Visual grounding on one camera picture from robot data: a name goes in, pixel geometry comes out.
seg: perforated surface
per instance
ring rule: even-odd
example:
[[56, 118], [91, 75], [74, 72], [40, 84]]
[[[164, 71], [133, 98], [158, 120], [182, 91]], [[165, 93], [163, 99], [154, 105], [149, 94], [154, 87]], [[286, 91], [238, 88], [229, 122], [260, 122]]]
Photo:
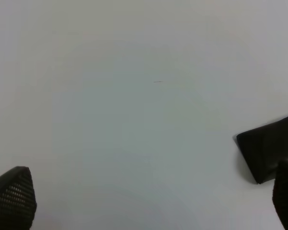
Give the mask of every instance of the perforated surface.
[[36, 199], [29, 169], [25, 168], [13, 178], [0, 179], [7, 179], [0, 189], [0, 230], [30, 229]]

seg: black perforated object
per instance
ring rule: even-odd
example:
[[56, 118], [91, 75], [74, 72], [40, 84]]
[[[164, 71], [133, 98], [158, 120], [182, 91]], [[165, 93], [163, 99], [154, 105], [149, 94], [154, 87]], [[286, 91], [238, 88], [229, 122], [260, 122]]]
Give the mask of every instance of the black perforated object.
[[272, 200], [284, 228], [288, 230], [288, 159], [279, 163]]
[[15, 167], [0, 176], [0, 230], [28, 230], [36, 211], [29, 168]]

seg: black object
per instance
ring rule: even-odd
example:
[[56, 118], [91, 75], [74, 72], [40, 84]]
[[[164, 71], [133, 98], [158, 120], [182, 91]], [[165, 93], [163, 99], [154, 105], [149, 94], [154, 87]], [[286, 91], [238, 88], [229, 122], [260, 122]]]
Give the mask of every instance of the black object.
[[15, 167], [0, 176], [0, 230], [28, 230], [36, 211], [29, 168]]
[[241, 133], [237, 142], [256, 182], [273, 179], [278, 162], [288, 158], [288, 117]]
[[288, 230], [288, 159], [279, 163], [272, 200], [280, 221]]

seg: white surface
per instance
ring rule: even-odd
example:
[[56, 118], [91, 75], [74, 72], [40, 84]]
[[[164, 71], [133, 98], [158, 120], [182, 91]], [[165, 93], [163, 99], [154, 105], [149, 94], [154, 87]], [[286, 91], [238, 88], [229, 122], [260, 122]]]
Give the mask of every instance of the white surface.
[[281, 230], [232, 137], [285, 115], [288, 0], [0, 0], [0, 174], [30, 167], [33, 230]]

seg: black plastic piece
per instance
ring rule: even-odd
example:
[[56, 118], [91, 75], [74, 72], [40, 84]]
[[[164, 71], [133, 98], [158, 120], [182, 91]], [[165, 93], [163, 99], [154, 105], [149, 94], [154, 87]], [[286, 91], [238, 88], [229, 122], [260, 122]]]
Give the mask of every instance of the black plastic piece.
[[18, 166], [0, 176], [0, 230], [29, 230], [36, 207], [29, 168]]
[[288, 230], [288, 159], [279, 163], [272, 200], [279, 219]]
[[237, 143], [256, 182], [273, 179], [278, 162], [288, 158], [288, 117], [237, 135]]

